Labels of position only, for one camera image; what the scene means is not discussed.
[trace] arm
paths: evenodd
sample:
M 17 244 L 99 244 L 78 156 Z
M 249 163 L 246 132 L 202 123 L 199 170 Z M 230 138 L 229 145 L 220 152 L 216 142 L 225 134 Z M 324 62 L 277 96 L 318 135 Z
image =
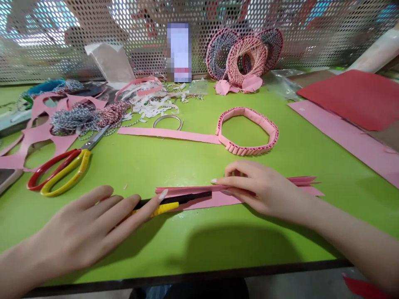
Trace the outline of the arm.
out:
M 399 240 L 303 192 L 273 169 L 251 161 L 226 167 L 214 184 L 264 215 L 315 230 L 382 290 L 399 295 Z
M 0 255 L 1 298 L 20 298 L 50 279 L 89 267 L 148 220 L 167 190 L 133 216 L 140 196 L 101 186 L 62 208 L 32 237 Z

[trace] metal mesh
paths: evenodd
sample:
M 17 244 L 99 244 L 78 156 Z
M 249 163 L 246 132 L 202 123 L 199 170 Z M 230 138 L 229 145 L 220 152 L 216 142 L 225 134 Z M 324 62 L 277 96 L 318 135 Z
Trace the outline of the metal mesh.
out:
M 275 26 L 277 67 L 352 63 L 399 17 L 389 0 L 0 0 L 0 84 L 101 78 L 84 45 L 123 43 L 136 76 L 166 73 L 166 24 L 192 24 L 193 74 L 221 28 L 245 36 Z

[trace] fingernail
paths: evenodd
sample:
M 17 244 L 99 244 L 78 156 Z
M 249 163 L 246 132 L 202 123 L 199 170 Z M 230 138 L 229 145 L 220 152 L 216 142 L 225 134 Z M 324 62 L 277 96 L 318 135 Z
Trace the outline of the fingernail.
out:
M 168 192 L 168 189 L 165 189 L 164 191 L 162 191 L 162 193 L 158 196 L 159 202 L 161 202 L 165 199 L 167 192 Z
M 220 190 L 220 192 L 226 195 L 233 195 L 233 193 L 230 190 Z

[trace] scissors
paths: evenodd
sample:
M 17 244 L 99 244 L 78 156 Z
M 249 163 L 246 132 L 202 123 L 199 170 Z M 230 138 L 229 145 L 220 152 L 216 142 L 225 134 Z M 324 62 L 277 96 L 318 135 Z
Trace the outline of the scissors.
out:
M 91 155 L 91 150 L 97 144 L 97 142 L 103 137 L 104 133 L 108 130 L 109 125 L 102 128 L 93 138 L 87 141 L 80 149 L 73 149 L 69 152 L 63 153 L 58 155 L 48 162 L 44 163 L 40 166 L 36 172 L 32 175 L 32 177 L 28 181 L 27 188 L 31 191 L 38 191 L 40 190 L 40 194 L 45 197 L 55 197 L 63 194 L 64 192 L 68 191 L 74 184 L 82 177 L 83 173 L 89 164 L 89 158 Z M 45 180 L 40 185 L 36 186 L 36 182 L 42 174 L 44 174 L 50 167 L 52 167 L 57 162 L 65 159 L 57 169 L 54 170 L 52 175 Z M 68 173 L 72 172 L 80 163 L 78 171 L 75 175 L 63 186 L 58 188 L 57 190 L 51 191 L 51 188 L 64 176 Z

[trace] left hand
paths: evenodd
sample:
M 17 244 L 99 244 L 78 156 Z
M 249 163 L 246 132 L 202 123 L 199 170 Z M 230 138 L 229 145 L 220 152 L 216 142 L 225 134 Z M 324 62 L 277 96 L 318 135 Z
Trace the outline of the left hand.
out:
M 100 186 L 63 207 L 35 235 L 25 240 L 44 280 L 89 267 L 114 250 L 149 219 L 166 194 L 153 197 L 130 216 L 141 200 L 112 195 L 113 188 Z

